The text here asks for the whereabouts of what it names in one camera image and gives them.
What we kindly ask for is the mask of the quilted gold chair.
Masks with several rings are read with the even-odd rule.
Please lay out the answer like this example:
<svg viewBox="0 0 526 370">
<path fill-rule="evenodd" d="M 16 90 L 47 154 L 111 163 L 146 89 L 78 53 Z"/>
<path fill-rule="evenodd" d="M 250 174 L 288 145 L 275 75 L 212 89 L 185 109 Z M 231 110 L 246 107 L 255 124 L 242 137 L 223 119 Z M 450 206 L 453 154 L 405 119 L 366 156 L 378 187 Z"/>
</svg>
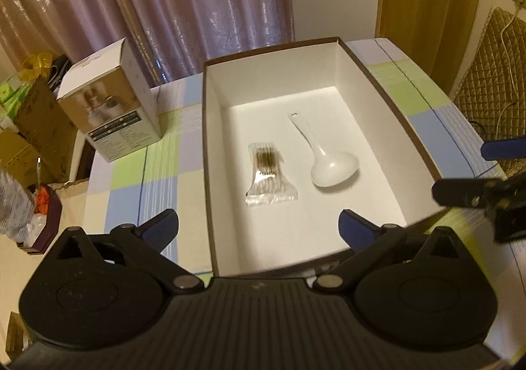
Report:
<svg viewBox="0 0 526 370">
<path fill-rule="evenodd" d="M 451 125 L 469 178 L 525 170 L 525 159 L 481 156 L 486 141 L 525 136 L 525 21 L 502 8 L 491 11 L 453 103 L 459 112 Z"/>
</svg>

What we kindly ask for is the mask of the clear packet of toothpicks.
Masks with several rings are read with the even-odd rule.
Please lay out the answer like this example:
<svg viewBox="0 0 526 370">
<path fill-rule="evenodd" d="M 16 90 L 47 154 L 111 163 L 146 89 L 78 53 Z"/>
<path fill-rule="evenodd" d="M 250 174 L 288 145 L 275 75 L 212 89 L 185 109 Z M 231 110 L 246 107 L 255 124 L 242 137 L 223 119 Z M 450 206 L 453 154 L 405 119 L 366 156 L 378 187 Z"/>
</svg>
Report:
<svg viewBox="0 0 526 370">
<path fill-rule="evenodd" d="M 248 206 L 280 204 L 298 199 L 298 192 L 284 176 L 281 154 L 273 143 L 249 145 L 252 182 L 245 194 Z"/>
</svg>

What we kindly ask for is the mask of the brown cardboard storage box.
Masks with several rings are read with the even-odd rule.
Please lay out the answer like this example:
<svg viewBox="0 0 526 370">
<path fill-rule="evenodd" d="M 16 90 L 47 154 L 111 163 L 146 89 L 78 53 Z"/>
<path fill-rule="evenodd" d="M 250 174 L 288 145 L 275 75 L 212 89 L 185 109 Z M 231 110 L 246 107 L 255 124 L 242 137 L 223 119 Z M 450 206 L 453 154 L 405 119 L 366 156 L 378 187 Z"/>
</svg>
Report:
<svg viewBox="0 0 526 370">
<path fill-rule="evenodd" d="M 314 156 L 290 121 L 298 114 L 328 151 L 359 168 L 331 188 L 313 184 Z M 273 144 L 298 198 L 249 206 L 249 147 Z M 408 226 L 440 211 L 432 156 L 393 99 L 341 39 L 262 48 L 205 64 L 203 165 L 212 268 L 232 277 L 275 271 L 346 249 L 338 229 L 350 209 Z"/>
</svg>

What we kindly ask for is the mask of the brown cardboard boxes pile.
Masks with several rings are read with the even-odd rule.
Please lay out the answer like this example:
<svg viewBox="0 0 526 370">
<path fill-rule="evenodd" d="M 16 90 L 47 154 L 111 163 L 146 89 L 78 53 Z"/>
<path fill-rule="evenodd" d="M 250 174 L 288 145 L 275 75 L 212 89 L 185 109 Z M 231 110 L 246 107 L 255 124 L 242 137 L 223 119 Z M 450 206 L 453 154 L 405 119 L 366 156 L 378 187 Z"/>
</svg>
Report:
<svg viewBox="0 0 526 370">
<path fill-rule="evenodd" d="M 32 85 L 13 124 L 17 130 L 1 131 L 1 168 L 24 187 L 68 181 L 78 130 L 44 80 Z"/>
</svg>

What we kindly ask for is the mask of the white product carton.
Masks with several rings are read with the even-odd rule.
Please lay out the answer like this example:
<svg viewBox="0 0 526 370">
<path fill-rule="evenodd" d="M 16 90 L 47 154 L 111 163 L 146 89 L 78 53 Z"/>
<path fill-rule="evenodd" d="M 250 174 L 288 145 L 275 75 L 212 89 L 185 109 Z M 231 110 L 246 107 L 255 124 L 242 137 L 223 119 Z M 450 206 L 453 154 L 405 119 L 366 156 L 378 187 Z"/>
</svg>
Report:
<svg viewBox="0 0 526 370">
<path fill-rule="evenodd" d="M 75 63 L 57 99 L 107 162 L 162 138 L 155 98 L 125 38 Z"/>
</svg>

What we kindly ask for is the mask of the purple curtain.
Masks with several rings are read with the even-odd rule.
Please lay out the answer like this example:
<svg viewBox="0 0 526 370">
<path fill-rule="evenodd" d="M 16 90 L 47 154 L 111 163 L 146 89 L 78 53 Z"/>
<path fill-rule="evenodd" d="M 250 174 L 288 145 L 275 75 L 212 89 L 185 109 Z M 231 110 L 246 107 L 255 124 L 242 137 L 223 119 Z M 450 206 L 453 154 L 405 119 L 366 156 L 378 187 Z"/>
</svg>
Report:
<svg viewBox="0 0 526 370">
<path fill-rule="evenodd" d="M 16 67 L 44 51 L 77 62 L 121 38 L 156 86 L 292 41 L 292 0 L 1 0 L 1 44 Z"/>
</svg>

